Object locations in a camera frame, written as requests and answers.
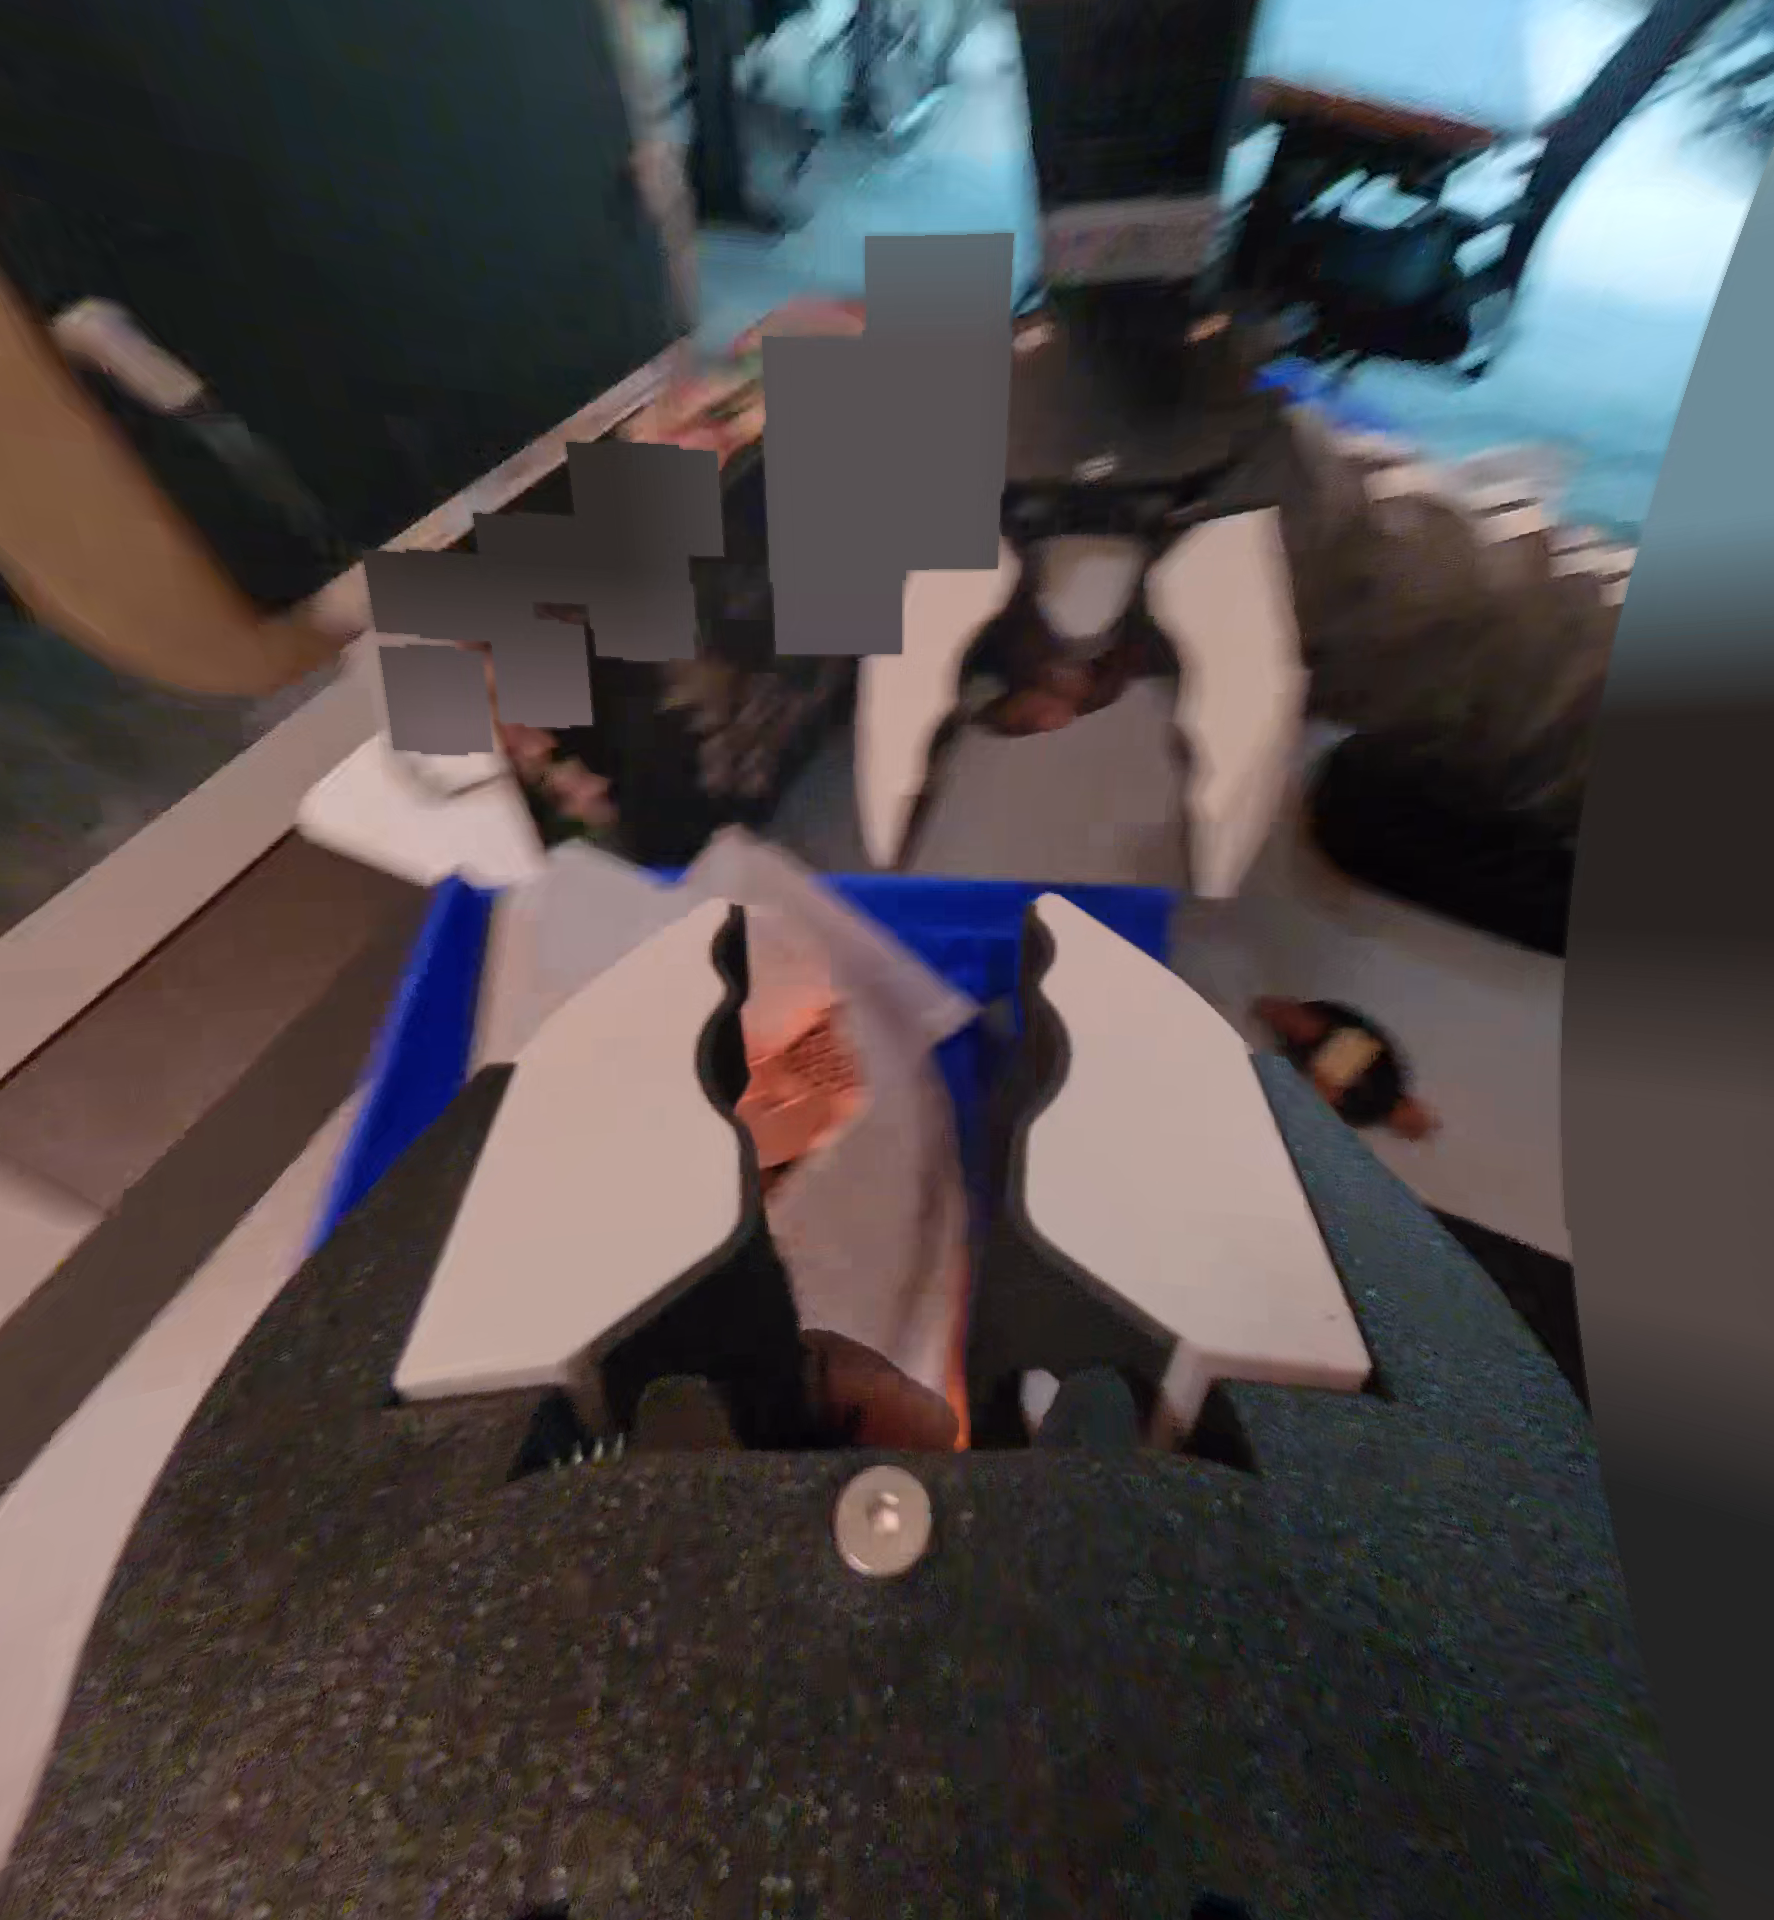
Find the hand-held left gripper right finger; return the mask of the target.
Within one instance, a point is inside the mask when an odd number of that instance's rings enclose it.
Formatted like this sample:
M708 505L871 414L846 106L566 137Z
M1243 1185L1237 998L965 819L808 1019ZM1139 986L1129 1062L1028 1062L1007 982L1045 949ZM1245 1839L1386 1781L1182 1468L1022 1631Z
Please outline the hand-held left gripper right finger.
M1112 1366L1189 1438L1213 1388L1373 1361L1239 1030L1068 896L1028 905L1004 1143L1004 1384Z

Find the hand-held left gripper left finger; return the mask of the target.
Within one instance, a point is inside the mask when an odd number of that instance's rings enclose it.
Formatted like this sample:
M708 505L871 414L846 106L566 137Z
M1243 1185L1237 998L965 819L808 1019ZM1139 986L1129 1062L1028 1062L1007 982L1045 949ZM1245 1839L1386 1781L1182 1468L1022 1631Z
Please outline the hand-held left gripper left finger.
M702 899L538 1024L395 1361L400 1402L586 1393L748 1249L753 1146L715 1062L741 1003L745 913Z

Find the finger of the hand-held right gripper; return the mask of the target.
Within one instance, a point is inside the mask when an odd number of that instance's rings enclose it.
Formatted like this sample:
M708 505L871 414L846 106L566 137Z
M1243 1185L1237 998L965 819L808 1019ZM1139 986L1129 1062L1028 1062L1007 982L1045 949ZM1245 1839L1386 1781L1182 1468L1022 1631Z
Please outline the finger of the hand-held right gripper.
M1193 892L1239 896L1298 763L1307 666L1277 508L1205 519L1145 573L1180 661Z
M971 643L1013 598L1019 558L994 570L920 570L900 601L900 649L860 666L853 792L866 856L895 870L927 787L933 736L953 717Z

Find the round black lego assembly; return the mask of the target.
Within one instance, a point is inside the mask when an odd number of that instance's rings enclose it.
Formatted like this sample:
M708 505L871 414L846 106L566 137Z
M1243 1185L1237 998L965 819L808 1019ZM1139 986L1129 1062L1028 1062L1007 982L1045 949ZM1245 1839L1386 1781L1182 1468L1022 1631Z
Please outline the round black lego assembly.
M1251 1012L1273 1047L1358 1131L1430 1139L1438 1116L1417 1099L1395 1036L1342 999L1257 998Z

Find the blue plastic bin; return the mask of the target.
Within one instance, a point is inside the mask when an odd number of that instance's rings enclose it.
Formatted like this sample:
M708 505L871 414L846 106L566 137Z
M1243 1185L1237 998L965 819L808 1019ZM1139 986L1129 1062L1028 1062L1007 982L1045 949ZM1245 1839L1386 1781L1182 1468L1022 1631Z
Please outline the blue plastic bin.
M875 920L976 1003L994 1007L1017 994L1019 921L1045 892L1039 882L824 873L823 884ZM308 1254L323 1246L465 1088L494 899L491 890L478 890L461 875L446 875L434 890L377 1030L362 1112L323 1189ZM991 1195L991 1101L1004 1043L988 1030L972 1030L942 1041L933 1058L953 1101L971 1207L981 1210Z

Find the torn white paper bag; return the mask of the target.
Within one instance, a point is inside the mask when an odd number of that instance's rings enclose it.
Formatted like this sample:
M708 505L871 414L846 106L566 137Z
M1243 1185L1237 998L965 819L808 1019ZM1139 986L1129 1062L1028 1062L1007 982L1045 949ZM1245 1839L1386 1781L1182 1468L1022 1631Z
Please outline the torn white paper bag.
M512 1062L568 994L712 896L745 905L748 977L770 957L833 973L853 994L866 1112L765 1185L801 1321L942 1388L962 1341L971 1203L933 1054L971 1034L971 998L798 856L734 828L715 839L689 882L590 844L549 851L538 875L498 896L475 1062Z

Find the black orchid lego box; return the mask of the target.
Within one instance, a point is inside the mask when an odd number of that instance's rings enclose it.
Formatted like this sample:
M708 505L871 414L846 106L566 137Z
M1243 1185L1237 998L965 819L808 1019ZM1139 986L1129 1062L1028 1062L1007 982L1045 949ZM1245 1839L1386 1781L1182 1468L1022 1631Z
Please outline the black orchid lego box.
M546 844L590 836L633 861L680 865L716 828L761 828L824 735L853 717L853 661L776 649L761 350L767 335L853 335L862 322L862 295L785 299L611 431L716 459L723 554L689 564L702 620L689 661L593 654L586 726L494 725Z

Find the person's right hand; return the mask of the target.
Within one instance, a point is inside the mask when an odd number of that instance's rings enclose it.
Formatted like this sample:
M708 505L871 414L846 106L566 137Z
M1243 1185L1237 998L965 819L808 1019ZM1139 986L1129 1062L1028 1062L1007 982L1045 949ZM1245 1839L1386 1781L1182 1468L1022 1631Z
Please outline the person's right hand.
M1039 736L1108 711L1129 679L1086 669L1056 669L1037 679L1007 682L983 711L981 725L998 736Z

